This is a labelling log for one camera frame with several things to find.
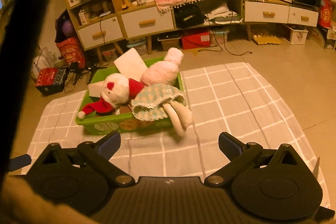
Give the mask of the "long tv cabinet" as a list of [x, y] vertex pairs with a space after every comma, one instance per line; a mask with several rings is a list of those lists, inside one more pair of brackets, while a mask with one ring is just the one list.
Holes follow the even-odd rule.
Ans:
[[147, 39], [147, 49], [151, 50], [151, 37], [169, 31], [188, 30], [193, 28], [217, 27], [226, 24], [244, 24], [249, 37], [252, 36], [252, 25], [264, 23], [294, 24], [315, 27], [318, 22], [318, 9], [281, 0], [204, 0], [197, 5], [205, 21], [190, 28], [177, 28], [174, 8], [165, 12], [157, 9], [155, 2], [143, 6], [133, 6], [120, 12], [125, 39]]

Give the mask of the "egg carton tray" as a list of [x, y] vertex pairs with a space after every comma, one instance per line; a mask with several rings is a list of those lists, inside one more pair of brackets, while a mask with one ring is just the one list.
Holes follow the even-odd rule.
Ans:
[[276, 35], [270, 34], [266, 31], [258, 31], [252, 33], [252, 40], [259, 46], [264, 45], [280, 45], [281, 39]]

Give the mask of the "red box under cabinet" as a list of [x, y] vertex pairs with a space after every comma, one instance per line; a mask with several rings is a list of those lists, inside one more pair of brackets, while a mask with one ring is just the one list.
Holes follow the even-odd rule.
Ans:
[[207, 48], [211, 45], [210, 33], [204, 29], [185, 30], [182, 33], [181, 42], [184, 50]]

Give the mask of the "green plastic bin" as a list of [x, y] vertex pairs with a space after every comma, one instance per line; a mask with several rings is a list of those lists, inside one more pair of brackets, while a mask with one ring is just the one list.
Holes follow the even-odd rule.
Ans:
[[[163, 57], [157, 57], [154, 59], [145, 60], [144, 63], [147, 67], [150, 67], [154, 63], [161, 60], [163, 60]], [[119, 70], [115, 66], [98, 70], [98, 72], [96, 72], [96, 74], [94, 75], [91, 84], [105, 80], [105, 78], [112, 73], [119, 73]], [[178, 73], [177, 79], [175, 80], [173, 86], [181, 90], [181, 92], [184, 92], [180, 73]], [[99, 99], [100, 98], [90, 97], [87, 90], [79, 110], [82, 110], [82, 108], [88, 103], [97, 102], [99, 101]], [[96, 114], [96, 112], [93, 112], [84, 119], [75, 118], [75, 122], [80, 126], [84, 126], [84, 128], [91, 135], [106, 135], [114, 130], [122, 133], [172, 127], [169, 118], [163, 118], [153, 122], [143, 122], [136, 119], [131, 112], [113, 115], [100, 115]]]

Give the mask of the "black bag in cabinet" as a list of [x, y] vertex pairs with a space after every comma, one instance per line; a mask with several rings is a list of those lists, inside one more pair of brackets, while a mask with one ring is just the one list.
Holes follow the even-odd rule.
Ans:
[[174, 8], [175, 23], [177, 28], [190, 28], [203, 24], [205, 16], [195, 4], [187, 4]]

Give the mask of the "santa plush toy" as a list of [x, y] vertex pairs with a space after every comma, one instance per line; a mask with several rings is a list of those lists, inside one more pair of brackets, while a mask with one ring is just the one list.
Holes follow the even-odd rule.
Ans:
[[97, 102], [86, 104], [77, 114], [82, 120], [94, 112], [98, 114], [110, 114], [120, 106], [135, 99], [145, 85], [132, 78], [127, 78], [121, 73], [109, 75], [103, 82], [100, 99]]

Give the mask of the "black tripod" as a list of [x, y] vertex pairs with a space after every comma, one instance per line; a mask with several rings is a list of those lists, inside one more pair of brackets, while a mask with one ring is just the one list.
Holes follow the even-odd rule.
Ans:
[[86, 76], [86, 84], [88, 85], [92, 81], [94, 74], [98, 70], [105, 68], [106, 66], [98, 65], [91, 61], [89, 61], [83, 68], [79, 67], [79, 62], [71, 63], [70, 67], [67, 69], [70, 78], [66, 80], [66, 84], [76, 86], [77, 82]]

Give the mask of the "white sponge block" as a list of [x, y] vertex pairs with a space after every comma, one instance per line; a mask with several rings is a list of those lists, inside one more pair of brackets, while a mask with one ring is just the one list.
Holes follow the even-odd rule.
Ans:
[[140, 81], [142, 74], [147, 70], [145, 62], [134, 48], [118, 57], [114, 65], [122, 75], [137, 81]]

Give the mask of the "red black box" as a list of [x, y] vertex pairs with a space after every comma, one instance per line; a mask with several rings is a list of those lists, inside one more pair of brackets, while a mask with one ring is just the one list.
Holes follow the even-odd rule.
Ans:
[[67, 76], [67, 68], [44, 68], [39, 72], [35, 87], [44, 96], [62, 92]]

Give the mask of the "pink plush rabbit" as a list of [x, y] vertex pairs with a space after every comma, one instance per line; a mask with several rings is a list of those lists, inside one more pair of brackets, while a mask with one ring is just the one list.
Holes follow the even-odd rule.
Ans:
[[147, 68], [140, 82], [145, 86], [154, 84], [173, 85], [179, 73], [184, 54], [178, 48], [171, 47], [163, 60]]

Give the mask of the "orange snack bag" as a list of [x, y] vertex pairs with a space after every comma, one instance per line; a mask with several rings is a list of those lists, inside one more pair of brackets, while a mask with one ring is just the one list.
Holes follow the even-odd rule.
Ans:
[[63, 42], [56, 43], [56, 46], [69, 67], [72, 63], [78, 63], [79, 68], [85, 67], [84, 51], [78, 38], [70, 37]]

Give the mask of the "grey checkered blanket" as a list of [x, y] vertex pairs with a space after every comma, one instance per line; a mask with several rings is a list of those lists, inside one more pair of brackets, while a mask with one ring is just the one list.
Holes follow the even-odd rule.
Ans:
[[199, 176], [205, 178], [228, 163], [218, 146], [221, 132], [240, 141], [276, 149], [290, 144], [310, 170], [317, 158], [294, 114], [260, 73], [248, 63], [231, 63], [182, 72], [187, 106], [194, 122], [179, 138], [163, 127], [138, 131], [130, 120], [122, 126], [121, 147], [112, 163], [134, 178]]

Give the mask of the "wooden shelf cabinet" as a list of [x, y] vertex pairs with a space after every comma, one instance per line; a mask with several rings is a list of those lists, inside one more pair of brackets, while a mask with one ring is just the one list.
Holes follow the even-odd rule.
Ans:
[[123, 0], [64, 0], [70, 20], [84, 50], [125, 39], [121, 22]]

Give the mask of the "checkered dress rabbit doll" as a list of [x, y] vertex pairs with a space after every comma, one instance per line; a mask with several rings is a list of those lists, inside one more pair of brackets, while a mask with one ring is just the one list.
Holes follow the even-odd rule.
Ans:
[[183, 92], [163, 83], [144, 87], [131, 100], [131, 110], [140, 121], [155, 122], [168, 118], [179, 136], [185, 135], [193, 123], [193, 114], [185, 105]]

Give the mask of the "pink stained sponge block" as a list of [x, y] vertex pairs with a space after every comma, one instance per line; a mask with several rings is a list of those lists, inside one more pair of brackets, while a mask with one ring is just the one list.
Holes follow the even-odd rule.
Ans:
[[104, 87], [104, 81], [89, 84], [88, 85], [89, 96], [93, 98], [100, 98], [103, 87]]

